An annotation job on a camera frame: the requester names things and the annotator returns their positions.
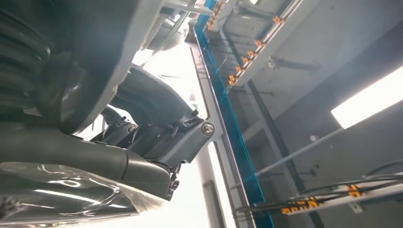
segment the metal bar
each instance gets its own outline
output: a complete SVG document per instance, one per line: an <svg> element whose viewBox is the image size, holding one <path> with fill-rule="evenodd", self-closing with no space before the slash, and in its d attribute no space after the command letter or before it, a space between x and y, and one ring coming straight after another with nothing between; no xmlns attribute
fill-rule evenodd
<svg viewBox="0 0 403 228"><path fill-rule="evenodd" d="M252 96L249 96L250 102L253 109L255 109L260 122L262 122L263 131L269 140L270 146L273 149L274 155L277 159L283 160L285 157L290 156L288 148L282 139L280 132L278 131L273 119L270 116L262 98L258 94L258 90L252 81L249 81L247 85L244 86L247 92L250 92ZM293 194L297 194L305 190L304 182L299 176L295 164L292 160L287 160L285 166L282 167L284 172L284 177L287 184ZM320 219L318 213L309 213L309 215L304 216L304 220L307 223L307 227L324 227L322 220Z"/></svg>
<svg viewBox="0 0 403 228"><path fill-rule="evenodd" d="M290 69L305 70L305 71L315 71L315 70L319 69L319 64L314 65L314 64L297 63L297 62L292 62L292 61L288 61L285 59L279 59L274 56L269 57L268 63L269 63L269 67L273 70L276 68L290 68Z"/></svg>
<svg viewBox="0 0 403 228"><path fill-rule="evenodd" d="M245 85L266 64L269 56L275 54L289 35L304 21L321 0L295 0L281 15L286 21L278 23L269 31L264 39L266 45L256 49L258 53L247 64L241 65L245 70L237 74L235 86Z"/></svg>
<svg viewBox="0 0 403 228"><path fill-rule="evenodd" d="M344 130L343 128L340 128L340 129L338 129L338 130L336 130L336 131L334 131L334 132L332 132L332 133L326 135L325 137L323 137L323 138L321 138L321 139L319 139L319 140L317 140L317 141L315 141L315 142L309 144L308 146L306 146L306 147L304 147L304 148L302 148L302 149L300 149L300 150L298 150L298 151L296 151L296 152L290 154L289 156L287 156L287 157L285 157L285 158L283 158L283 159L281 159L281 160L279 160L279 161L277 161L277 162L275 162L275 163L269 165L268 167L266 167L266 168L260 170L259 172L256 172L255 175L256 175L256 176L259 176L259 175L261 175L261 174L263 174L263 173L265 173L265 172L267 172L267 171L269 171L269 170L271 170L271 169L273 169L273 168L276 168L276 167L279 166L279 165L282 165L283 163L285 163L285 162L287 162L287 161L289 161L289 160L291 160L291 159L297 157L298 155L301 155L301 154L303 154L304 152L309 151L310 149L314 148L315 146L317 146L317 145L319 145L319 144L321 144L321 143L327 141L328 139L331 139L333 136L338 135L338 134L341 133L343 130Z"/></svg>
<svg viewBox="0 0 403 228"><path fill-rule="evenodd" d="M195 5L196 1L197 0L192 0L188 6L193 7ZM179 27L185 22L185 19L189 16L189 14L190 14L190 12L188 12L188 11L184 11L181 14L179 19L173 25L172 29L168 32L168 34L165 36L164 40L161 42L160 46L153 51L153 55L155 55L157 52L161 51L163 49L163 47L172 39L172 37L174 36L176 31L178 31Z"/></svg>
<svg viewBox="0 0 403 228"><path fill-rule="evenodd" d="M204 15L213 15L212 10L210 10L209 8L206 8L204 6L200 6L200 5L184 6L184 5L181 5L181 4L178 4L178 3L166 1L164 3L164 6L168 7L168 8L171 8L171 9L183 10L183 11L192 12L192 13L199 13L199 14L204 14Z"/></svg>
<svg viewBox="0 0 403 228"><path fill-rule="evenodd" d="M208 113L208 120L215 125L215 134L213 136L213 141L215 141L215 146L217 150L217 156L222 166L221 171L224 176L224 182L226 185L227 194L230 198L230 204L232 211L235 208L247 206L248 200L246 197L246 192L244 188L238 188L230 190L229 186L241 181L238 166L235 162L234 152L228 138L227 131L225 129L224 120L218 106L218 101L214 95L214 90L212 88L211 80L209 79L207 66L201 58L197 56L201 55L199 46L191 44L192 58L195 62L195 70L201 87L201 92L205 101L205 106ZM245 222L237 223L239 227L256 227L253 220L248 220Z"/></svg>
<svg viewBox="0 0 403 228"><path fill-rule="evenodd" d="M200 16L198 19L197 26L195 27L197 41L199 43L200 51L202 53L201 56L203 57L205 65L208 69L211 84L217 96L217 103L222 112L222 117L225 123L225 127L227 128L230 144L234 151L234 157L236 158L237 165L239 166L240 175L242 178L247 178L250 175L253 175L255 171L250 161L248 149L246 148L246 145L242 139L242 135L236 120L235 113L233 112L229 98L225 93L225 88L221 78L221 74L218 71L218 67L214 59L214 56L212 55L208 47L209 46L208 41L204 34L204 28L206 23L207 23L206 16L205 15ZM241 189L245 190L249 204L265 201L264 196L261 192L260 184L257 179L250 181L245 186L241 185ZM265 228L273 227L272 219L269 214L265 214L264 216L256 215L254 217L254 221L257 227L265 227Z"/></svg>
<svg viewBox="0 0 403 228"><path fill-rule="evenodd" d="M345 196L345 197L329 200L329 201L323 203L322 205L320 205L319 207L295 211L295 212L289 213L288 215L295 215L295 214L307 213L307 212L309 213L312 211L327 209L327 208L331 208L331 207L335 207L335 206L363 202L363 201L367 201L367 200L373 200L373 199L377 199L377 198L383 198L383 197L387 197L387 196L397 195L397 194L401 194L402 192L403 192L403 183L395 184L395 185L391 185L388 187L383 187L380 189L375 189L375 190L366 192L365 195L363 195L361 197Z"/></svg>
<svg viewBox="0 0 403 228"><path fill-rule="evenodd" d="M226 33L225 29L220 30L220 35L222 39L225 40L228 44L227 45L228 52L232 52L235 56L236 62L240 64L242 60L240 58L240 55L238 54L237 49L234 46L231 37ZM251 94L249 95L249 97L252 103L252 107L256 110L256 113L259 117L258 124L260 124L261 128L256 127L257 132L263 128L267 138L269 139L270 145L273 148L273 152L278 159L283 158L283 156L289 155L288 149L286 148L283 140L281 139L268 110L266 108L262 110L263 107L262 105L264 105L264 103L261 100L261 97L257 92L257 89L254 87L252 81L250 81L250 85L246 85L245 88L247 94ZM294 163L288 162L287 166L283 168L283 172L285 179L293 194L297 194L299 191L305 189L303 181L301 180L301 178L297 173L297 170L295 169ZM323 223L317 213L312 213L309 214L309 216L308 215L304 216L304 220L306 221L307 227L317 227L317 228L323 227Z"/></svg>

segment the orange clip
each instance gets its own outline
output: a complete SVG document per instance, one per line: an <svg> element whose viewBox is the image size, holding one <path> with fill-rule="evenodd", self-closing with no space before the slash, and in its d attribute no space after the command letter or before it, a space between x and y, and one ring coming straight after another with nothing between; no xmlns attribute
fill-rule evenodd
<svg viewBox="0 0 403 228"><path fill-rule="evenodd" d="M313 207L313 208L319 207L319 204L317 203L315 197L309 197L308 206L309 206L309 207Z"/></svg>
<svg viewBox="0 0 403 228"><path fill-rule="evenodd" d="M289 214L289 213L291 213L291 209L290 208L282 208L281 213L284 214L284 215Z"/></svg>
<svg viewBox="0 0 403 228"><path fill-rule="evenodd" d="M280 18L279 16L273 17L273 22L274 22L275 24L284 23L285 21L286 21L286 20Z"/></svg>
<svg viewBox="0 0 403 228"><path fill-rule="evenodd" d="M243 58L243 63L248 63L249 61L250 61L250 58L248 58L248 57Z"/></svg>
<svg viewBox="0 0 403 228"><path fill-rule="evenodd" d="M248 55L250 57L253 57L256 54L256 51L248 51Z"/></svg>
<svg viewBox="0 0 403 228"><path fill-rule="evenodd" d="M230 74L230 79L228 81L230 83L230 86L235 85L235 82L237 81L237 79L238 79L238 77L236 75Z"/></svg>
<svg viewBox="0 0 403 228"><path fill-rule="evenodd" d="M243 70L243 67L241 67L241 66L236 66L235 69L239 72L239 71L242 71L242 70Z"/></svg>
<svg viewBox="0 0 403 228"><path fill-rule="evenodd" d="M260 46L262 46L264 43L263 43L263 41L261 41L261 40L256 40L256 41L255 41L255 44L256 44L256 46L260 47Z"/></svg>
<svg viewBox="0 0 403 228"><path fill-rule="evenodd" d="M349 192L348 194L351 197L360 197L363 195L360 189L355 184L347 186L347 191Z"/></svg>

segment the pipe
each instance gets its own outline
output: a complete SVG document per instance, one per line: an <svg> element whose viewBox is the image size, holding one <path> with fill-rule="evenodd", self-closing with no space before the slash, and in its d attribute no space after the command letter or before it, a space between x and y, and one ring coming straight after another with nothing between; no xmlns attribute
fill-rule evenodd
<svg viewBox="0 0 403 228"><path fill-rule="evenodd" d="M338 135L338 134L341 133L343 130L344 130L343 128L340 128L340 129L338 129L338 130L336 130L336 131L334 131L334 132L332 132L332 133L326 135L325 137L323 137L323 138L321 138L321 139L319 139L319 140L317 140L317 141L315 141L315 142L309 144L308 146L303 147L303 148L299 149L298 151L296 151L296 152L290 154L289 156L287 156L287 157L285 157L285 158L283 158L283 159L280 159L280 160L278 160L277 162L275 162L275 163L269 165L268 167L266 167L266 168L264 168L264 169L262 169L262 170L256 172L254 176L255 176L255 177L258 177L258 176L262 175L263 173L265 173L265 172L267 172L267 171L269 171L269 170L272 170L273 168L276 168L276 167L279 166L279 165L282 165L282 164L286 163L287 161L289 161L289 160L291 160L291 159L297 157L298 155L303 154L304 152L309 151L310 149L314 148L315 146L317 146L317 145L319 145L319 144L321 144L321 143L323 143L323 142L329 140L329 139L332 138L333 136ZM251 177L248 177L244 182L248 182L250 179L251 179ZM240 185L242 185L242 183L236 184L236 185L233 186L231 189L236 188L236 187L238 187L238 186L240 186Z"/></svg>

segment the orange clamp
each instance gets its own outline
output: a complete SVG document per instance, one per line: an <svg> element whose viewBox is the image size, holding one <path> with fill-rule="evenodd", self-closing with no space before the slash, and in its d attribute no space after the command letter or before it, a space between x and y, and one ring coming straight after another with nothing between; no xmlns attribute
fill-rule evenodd
<svg viewBox="0 0 403 228"><path fill-rule="evenodd" d="M347 186L347 191L351 197L360 197L363 195L360 189L355 184Z"/></svg>
<svg viewBox="0 0 403 228"><path fill-rule="evenodd" d="M264 43L263 43L263 41L261 41L261 40L256 40L256 41L255 41L255 44L256 44L256 46L260 47L260 46L262 46Z"/></svg>
<svg viewBox="0 0 403 228"><path fill-rule="evenodd" d="M238 72L240 72L240 71L243 70L243 67L241 67L241 66L236 66L235 69L236 69Z"/></svg>
<svg viewBox="0 0 403 228"><path fill-rule="evenodd" d="M243 63L248 63L249 61L250 61L250 58L248 58L248 57L243 58Z"/></svg>
<svg viewBox="0 0 403 228"><path fill-rule="evenodd" d="M256 51L248 51L248 55L250 57L253 57L254 55L256 55Z"/></svg>
<svg viewBox="0 0 403 228"><path fill-rule="evenodd" d="M286 20L280 18L279 16L273 17L273 22L274 22L275 24L284 23L285 21L286 21Z"/></svg>

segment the ceiling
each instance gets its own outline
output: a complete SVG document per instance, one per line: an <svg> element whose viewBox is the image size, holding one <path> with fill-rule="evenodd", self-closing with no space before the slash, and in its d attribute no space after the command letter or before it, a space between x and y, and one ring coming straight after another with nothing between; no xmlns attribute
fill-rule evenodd
<svg viewBox="0 0 403 228"><path fill-rule="evenodd" d="M283 0L262 0L259 9L277 11ZM316 8L285 39L274 56L316 64L315 72L266 64L252 81L273 118L355 58L386 31L403 20L400 0L320 0ZM241 56L256 49L255 38L268 21L231 15L224 26Z"/></svg>

